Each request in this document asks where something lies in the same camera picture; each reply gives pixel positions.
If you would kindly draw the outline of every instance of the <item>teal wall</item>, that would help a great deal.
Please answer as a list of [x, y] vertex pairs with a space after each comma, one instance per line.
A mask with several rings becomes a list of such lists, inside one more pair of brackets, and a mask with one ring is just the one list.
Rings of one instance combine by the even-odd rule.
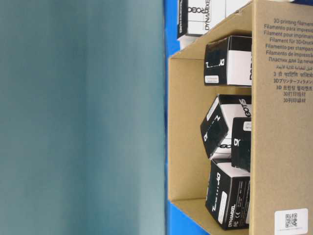
[[0, 1], [0, 234], [86, 234], [86, 4]]
[[164, 234], [163, 2], [88, 1], [88, 234]]
[[164, 234], [161, 1], [0, 1], [0, 234]]

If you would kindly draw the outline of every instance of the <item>packaging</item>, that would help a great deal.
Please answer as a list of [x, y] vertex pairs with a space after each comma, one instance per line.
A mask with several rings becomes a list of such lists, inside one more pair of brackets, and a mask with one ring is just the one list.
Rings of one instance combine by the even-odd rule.
[[231, 165], [250, 172], [251, 118], [235, 117], [231, 137]]
[[178, 40], [208, 32], [225, 18], [225, 4], [225, 0], [178, 0]]
[[[294, 84], [274, 83], [274, 72], [301, 71], [310, 64], [300, 64], [293, 56], [272, 56], [272, 58], [296, 59], [295, 63], [270, 61], [266, 55], [269, 35], [264, 34], [264, 24], [279, 26], [271, 31], [287, 32], [291, 21], [296, 28], [310, 31], [312, 26], [312, 6], [254, 0], [251, 4], [233, 14], [209, 33], [201, 36], [188, 48], [169, 59], [168, 67], [168, 198], [188, 223], [195, 222], [212, 235], [284, 235], [295, 233], [298, 228], [313, 228], [313, 92], [305, 93], [305, 102], [285, 102], [284, 86]], [[204, 48], [208, 43], [226, 35], [248, 35], [252, 33], [253, 86], [204, 86]], [[303, 35], [302, 41], [310, 42], [310, 32]], [[296, 42], [286, 44], [293, 50], [279, 49], [278, 52], [294, 53]], [[290, 70], [289, 66], [299, 70]], [[311, 85], [296, 85], [300, 88]], [[205, 198], [210, 165], [208, 165], [203, 142], [200, 140], [199, 126], [202, 116], [216, 99], [217, 94], [251, 94], [252, 99], [252, 140], [251, 140], [251, 179], [250, 179], [250, 227], [242, 230], [223, 230], [205, 207]], [[307, 209], [309, 216], [298, 213], [298, 228], [286, 228], [286, 214], [295, 210]]]
[[251, 96], [219, 94], [201, 124], [208, 158], [230, 158], [233, 119], [251, 117]]
[[250, 173], [230, 159], [211, 161], [205, 206], [225, 230], [249, 227]]
[[205, 49], [205, 85], [252, 85], [252, 38], [229, 36]]

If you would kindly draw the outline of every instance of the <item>black and white box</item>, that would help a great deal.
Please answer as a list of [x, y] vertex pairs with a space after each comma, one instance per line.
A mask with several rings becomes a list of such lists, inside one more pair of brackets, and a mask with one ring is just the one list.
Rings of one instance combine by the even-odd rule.
[[225, 18], [225, 0], [178, 0], [178, 40], [194, 40]]
[[205, 85], [252, 85], [251, 37], [230, 36], [205, 49]]
[[250, 173], [230, 159], [211, 161], [205, 206], [225, 230], [249, 227]]
[[231, 165], [250, 172], [251, 118], [237, 117], [233, 120], [231, 138]]
[[200, 129], [208, 158], [230, 158], [233, 119], [251, 117], [250, 95], [219, 94]]

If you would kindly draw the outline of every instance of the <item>white sticker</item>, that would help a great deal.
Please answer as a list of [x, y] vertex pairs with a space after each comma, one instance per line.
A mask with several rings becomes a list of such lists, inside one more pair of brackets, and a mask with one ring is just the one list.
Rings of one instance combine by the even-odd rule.
[[210, 75], [204, 77], [205, 83], [218, 83], [219, 77], [217, 75]]
[[308, 209], [275, 212], [275, 235], [303, 235], [308, 233]]
[[220, 224], [223, 224], [226, 201], [227, 201], [227, 194], [223, 191], [222, 197], [221, 197], [220, 210], [219, 210], [219, 220], [218, 220]]
[[251, 121], [244, 122], [244, 131], [251, 131]]

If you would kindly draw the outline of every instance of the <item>white label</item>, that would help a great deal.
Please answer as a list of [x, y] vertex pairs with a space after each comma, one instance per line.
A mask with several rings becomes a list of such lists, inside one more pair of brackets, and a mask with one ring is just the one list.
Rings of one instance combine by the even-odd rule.
[[227, 84], [251, 86], [251, 51], [229, 50], [227, 56]]
[[219, 77], [217, 75], [210, 75], [204, 77], [205, 83], [218, 83]]
[[251, 121], [244, 122], [244, 131], [251, 131]]
[[227, 194], [223, 191], [221, 197], [221, 204], [219, 210], [219, 223], [223, 224], [225, 208], [226, 208]]
[[275, 212], [275, 235], [303, 235], [308, 233], [308, 209]]

